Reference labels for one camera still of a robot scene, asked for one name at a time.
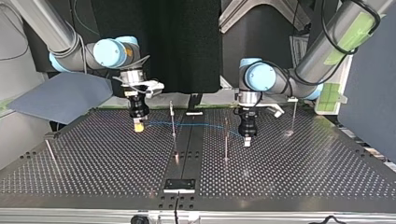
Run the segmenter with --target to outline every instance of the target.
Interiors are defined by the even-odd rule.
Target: white wall
[[[18,19],[8,9],[2,9],[23,31]],[[2,61],[23,53],[26,44],[24,37],[0,11],[0,169],[41,143],[44,134],[50,131],[47,120],[1,109],[2,103],[44,82],[44,76],[35,71],[30,50],[20,58]]]

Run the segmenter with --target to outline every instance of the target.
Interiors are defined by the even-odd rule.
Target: black backdrop
[[[151,55],[148,76],[165,91],[216,92],[221,44],[220,0],[92,1],[101,37],[134,35]]]

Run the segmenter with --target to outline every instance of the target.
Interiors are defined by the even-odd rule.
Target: metal plate
[[[183,111],[177,111],[176,123]],[[128,110],[98,110],[0,182],[4,194],[36,197],[156,198],[174,154],[169,111],[152,111],[143,133]],[[177,133],[182,132],[178,126]]]
[[[180,196],[179,210],[396,213],[395,173],[323,117],[298,110],[290,135],[285,111],[261,112],[252,147],[231,109],[177,111],[177,156],[168,111],[153,111],[144,133],[126,110],[95,111],[52,142],[56,162],[43,149],[0,172],[0,207],[173,210],[176,195],[163,186],[182,177],[196,191]]]
[[[228,118],[231,139],[225,160],[224,129],[203,128],[195,209],[396,212],[396,174],[323,117],[298,110],[293,130],[285,110],[280,119],[261,112],[252,147],[243,147],[231,109],[205,111],[205,123]]]

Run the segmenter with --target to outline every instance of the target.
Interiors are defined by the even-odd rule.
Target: metal rod
[[[73,46],[74,31],[47,0],[11,0],[11,3],[51,50],[63,52]]]
[[[228,124],[228,120],[227,118],[224,118],[225,121],[225,125],[224,125],[224,136],[225,136],[225,146],[224,146],[224,158],[227,161],[228,160],[228,137],[230,135],[230,131],[229,131],[229,124]]]
[[[170,110],[170,113],[171,113],[171,120],[172,120],[172,137],[173,137],[173,141],[174,141],[174,151],[177,152],[175,112],[174,112],[174,109],[173,109],[172,101],[169,102],[169,110]]]
[[[291,131],[294,133],[294,122],[296,120],[296,112],[297,112],[297,103],[294,103],[294,110],[293,110],[293,121],[291,122]]]
[[[47,149],[49,150],[50,157],[53,160],[56,160],[55,155],[53,154],[52,147],[50,146],[50,141],[46,139]]]

